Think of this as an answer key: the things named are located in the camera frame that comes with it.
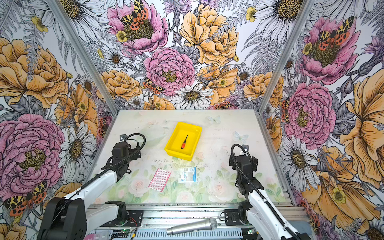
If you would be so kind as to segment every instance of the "robotic arm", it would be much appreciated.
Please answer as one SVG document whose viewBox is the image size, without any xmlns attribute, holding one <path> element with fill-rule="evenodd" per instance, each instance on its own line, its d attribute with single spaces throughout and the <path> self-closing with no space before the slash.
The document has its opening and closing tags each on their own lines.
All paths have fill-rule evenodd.
<svg viewBox="0 0 384 240">
<path fill-rule="evenodd" d="M 37 240 L 83 240 L 87 233 L 106 222 L 122 225 L 127 221 L 125 202 L 109 201 L 100 208 L 88 212 L 86 209 L 125 173 L 131 173 L 129 163 L 141 157 L 140 150 L 146 142 L 145 137 L 139 133 L 131 134 L 125 140 L 134 135 L 143 137 L 141 146 L 137 142 L 136 148 L 132 149 L 126 141 L 116 143 L 112 157 L 101 168 L 102 172 L 76 191 L 48 202 Z"/>
<path fill-rule="evenodd" d="M 239 147 L 243 155 L 234 156 L 233 149 Z M 243 223 L 252 224 L 264 240 L 310 240 L 304 233 L 300 234 L 277 210 L 268 198 L 260 182 L 253 177 L 258 160 L 247 153 L 239 144 L 231 148 L 229 165 L 237 170 L 236 185 L 247 199 L 239 204 L 238 212 Z"/>
</svg>

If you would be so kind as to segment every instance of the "floral tabletop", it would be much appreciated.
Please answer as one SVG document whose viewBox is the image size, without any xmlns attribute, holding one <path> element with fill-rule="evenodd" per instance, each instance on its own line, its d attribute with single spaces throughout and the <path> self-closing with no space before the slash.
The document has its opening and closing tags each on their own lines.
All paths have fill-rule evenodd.
<svg viewBox="0 0 384 240">
<path fill-rule="evenodd" d="M 178 122 L 203 128 L 192 161 L 169 156 L 164 150 Z M 119 135 L 135 132 L 144 134 L 147 139 L 141 158 L 130 163 L 131 174 L 126 174 L 103 192 L 95 203 L 109 200 L 127 204 L 240 202 L 244 197 L 235 187 L 236 171 L 228 165 L 234 143 L 249 145 L 250 153 L 259 159 L 254 176 L 265 187 L 268 196 L 274 202 L 285 199 L 253 110 L 121 111 L 92 176 L 111 156 Z M 197 183 L 179 184 L 178 169 L 191 166 L 197 168 Z M 148 188 L 158 168 L 171 172 L 163 192 Z"/>
</svg>

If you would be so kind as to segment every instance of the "yellow plastic bin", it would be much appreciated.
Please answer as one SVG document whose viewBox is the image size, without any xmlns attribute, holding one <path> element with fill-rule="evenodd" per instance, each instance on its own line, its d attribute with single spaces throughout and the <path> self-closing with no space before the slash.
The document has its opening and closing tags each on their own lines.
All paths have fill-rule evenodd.
<svg viewBox="0 0 384 240">
<path fill-rule="evenodd" d="M 172 157 L 181 158 L 187 161 L 192 161 L 193 153 L 196 150 L 197 143 L 200 139 L 201 130 L 203 128 L 188 124 L 185 122 L 178 122 L 175 130 L 172 133 L 165 151 Z M 184 149 L 181 146 L 187 137 Z"/>
</svg>

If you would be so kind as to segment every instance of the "blue and white package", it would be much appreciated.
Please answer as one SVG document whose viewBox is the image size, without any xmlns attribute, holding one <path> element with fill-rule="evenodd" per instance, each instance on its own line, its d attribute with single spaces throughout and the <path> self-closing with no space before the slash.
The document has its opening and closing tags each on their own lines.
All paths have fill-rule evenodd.
<svg viewBox="0 0 384 240">
<path fill-rule="evenodd" d="M 196 167 L 180 167 L 178 183 L 197 182 Z"/>
</svg>

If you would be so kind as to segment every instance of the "microphone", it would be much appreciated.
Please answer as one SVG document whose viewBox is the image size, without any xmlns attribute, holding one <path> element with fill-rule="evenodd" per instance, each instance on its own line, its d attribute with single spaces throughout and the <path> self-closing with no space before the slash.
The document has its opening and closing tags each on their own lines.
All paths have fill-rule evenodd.
<svg viewBox="0 0 384 240">
<path fill-rule="evenodd" d="M 179 226 L 167 229 L 168 235 L 174 235 L 185 232 L 199 231 L 199 230 L 213 230 L 217 228 L 217 221 L 214 218 L 207 218 L 202 221 L 182 224 Z"/>
</svg>

